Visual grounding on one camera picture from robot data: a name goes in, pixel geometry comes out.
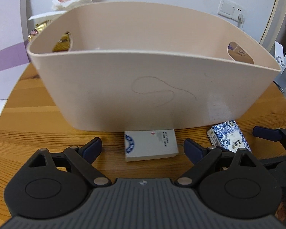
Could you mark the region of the blue white tissue pack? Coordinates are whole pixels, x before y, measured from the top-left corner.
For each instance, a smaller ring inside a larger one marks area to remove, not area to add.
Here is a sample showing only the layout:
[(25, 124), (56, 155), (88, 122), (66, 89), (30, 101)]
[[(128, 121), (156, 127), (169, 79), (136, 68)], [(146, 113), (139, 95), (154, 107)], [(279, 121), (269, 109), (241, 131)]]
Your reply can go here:
[(234, 120), (212, 126), (207, 131), (207, 136), (214, 147), (221, 147), (230, 152), (245, 148), (251, 152), (247, 140)]

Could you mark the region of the white blue card box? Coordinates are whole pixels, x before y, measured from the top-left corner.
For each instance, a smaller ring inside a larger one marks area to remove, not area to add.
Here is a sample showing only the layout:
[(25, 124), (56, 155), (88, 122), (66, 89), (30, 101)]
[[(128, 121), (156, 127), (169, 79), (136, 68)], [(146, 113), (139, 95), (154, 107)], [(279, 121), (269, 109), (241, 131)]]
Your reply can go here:
[(173, 129), (126, 131), (124, 146), (127, 162), (175, 157), (179, 153)]

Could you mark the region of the grey laptop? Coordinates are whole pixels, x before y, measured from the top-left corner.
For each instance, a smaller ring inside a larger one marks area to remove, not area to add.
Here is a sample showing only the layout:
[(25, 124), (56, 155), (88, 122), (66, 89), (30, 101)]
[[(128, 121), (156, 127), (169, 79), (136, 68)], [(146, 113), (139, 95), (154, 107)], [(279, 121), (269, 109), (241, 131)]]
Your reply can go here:
[(277, 85), (281, 92), (286, 90), (286, 75), (281, 73), (275, 79), (274, 83)]

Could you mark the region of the white phone stand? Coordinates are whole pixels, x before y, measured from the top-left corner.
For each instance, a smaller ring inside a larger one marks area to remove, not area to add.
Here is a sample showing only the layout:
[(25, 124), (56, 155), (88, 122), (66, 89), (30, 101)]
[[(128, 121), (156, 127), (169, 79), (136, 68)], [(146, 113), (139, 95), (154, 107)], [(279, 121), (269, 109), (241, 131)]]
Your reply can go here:
[(275, 52), (275, 60), (279, 64), (281, 68), (280, 72), (282, 73), (286, 68), (286, 63), (284, 60), (284, 49), (283, 46), (277, 41), (274, 42), (274, 52)]

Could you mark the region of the beige plastic storage basket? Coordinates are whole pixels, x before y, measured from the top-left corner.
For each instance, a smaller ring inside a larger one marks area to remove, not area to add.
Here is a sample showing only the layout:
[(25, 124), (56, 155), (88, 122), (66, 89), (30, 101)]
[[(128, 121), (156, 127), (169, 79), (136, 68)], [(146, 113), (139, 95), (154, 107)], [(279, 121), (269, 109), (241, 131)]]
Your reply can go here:
[[(71, 35), (52, 52), (46, 33)], [(241, 117), (280, 73), (258, 42), (197, 10), (102, 2), (52, 21), (27, 53), (66, 121), (86, 131), (199, 127)]]

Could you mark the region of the pink bed headboard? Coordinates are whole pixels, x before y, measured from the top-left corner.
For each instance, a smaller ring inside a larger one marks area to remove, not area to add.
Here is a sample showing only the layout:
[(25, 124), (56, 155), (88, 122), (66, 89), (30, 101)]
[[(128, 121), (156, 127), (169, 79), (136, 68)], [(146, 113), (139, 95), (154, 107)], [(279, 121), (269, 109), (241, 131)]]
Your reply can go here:
[(26, 0), (0, 0), (0, 100), (11, 91), (29, 64)]

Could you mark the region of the gold snack bag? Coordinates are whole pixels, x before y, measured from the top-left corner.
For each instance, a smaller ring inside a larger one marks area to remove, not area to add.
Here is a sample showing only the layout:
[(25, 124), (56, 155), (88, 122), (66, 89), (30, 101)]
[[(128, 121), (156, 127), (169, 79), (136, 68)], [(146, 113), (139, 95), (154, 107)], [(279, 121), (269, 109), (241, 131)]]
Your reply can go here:
[[(28, 35), (28, 41), (32, 42), (38, 35), (42, 33), (47, 26), (51, 24), (51, 20), (45, 20), (40, 23), (37, 23), (34, 29)], [(43, 36), (43, 39), (46, 39), (47, 43), (51, 43), (52, 52), (67, 52), (71, 47), (71, 35), (67, 31), (62, 34), (61, 37), (58, 37), (56, 34), (46, 33), (46, 36)]]

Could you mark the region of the white wall switch socket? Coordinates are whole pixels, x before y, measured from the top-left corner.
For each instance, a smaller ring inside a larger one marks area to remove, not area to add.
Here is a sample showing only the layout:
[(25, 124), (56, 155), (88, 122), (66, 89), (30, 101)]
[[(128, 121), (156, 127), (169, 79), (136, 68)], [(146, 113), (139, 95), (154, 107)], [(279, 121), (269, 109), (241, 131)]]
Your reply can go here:
[(246, 10), (241, 5), (231, 0), (220, 0), (218, 15), (236, 21), (240, 24), (244, 24), (246, 19)]

